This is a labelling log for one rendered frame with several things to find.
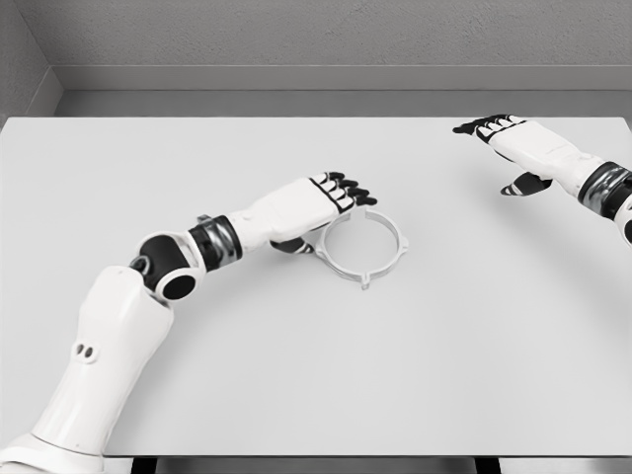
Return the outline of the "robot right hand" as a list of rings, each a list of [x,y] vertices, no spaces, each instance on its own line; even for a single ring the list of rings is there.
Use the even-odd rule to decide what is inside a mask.
[[[577,151],[568,140],[539,122],[513,115],[477,118],[452,131],[479,138],[524,171],[501,189],[501,194],[508,197],[528,197],[547,190],[556,176],[556,162],[566,153]]]

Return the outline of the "white round pipe clamp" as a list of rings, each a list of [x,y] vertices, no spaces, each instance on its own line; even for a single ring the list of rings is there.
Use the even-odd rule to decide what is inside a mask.
[[[323,231],[314,244],[313,248],[315,256],[320,259],[325,265],[327,265],[335,274],[337,274],[339,277],[359,282],[361,289],[367,290],[369,289],[370,284],[375,279],[386,276],[397,266],[400,259],[408,252],[410,244],[409,239],[404,236],[401,229],[392,218],[382,212],[379,212],[372,208],[367,208],[363,212],[363,219],[372,220],[379,223],[380,225],[388,229],[394,237],[396,243],[396,251],[394,253],[394,256],[389,260],[387,264],[366,272],[353,271],[341,266],[330,255],[326,241],[329,237],[329,234],[335,227],[342,225],[355,216],[359,216],[359,213],[355,211],[353,213],[345,213],[334,219],[332,222],[328,223],[323,228]]]

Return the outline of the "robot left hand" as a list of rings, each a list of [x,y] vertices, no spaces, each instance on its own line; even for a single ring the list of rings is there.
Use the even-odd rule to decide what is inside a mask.
[[[265,225],[273,248],[287,254],[309,254],[313,246],[303,235],[323,227],[356,206],[373,206],[377,199],[341,172],[298,179],[252,206]]]

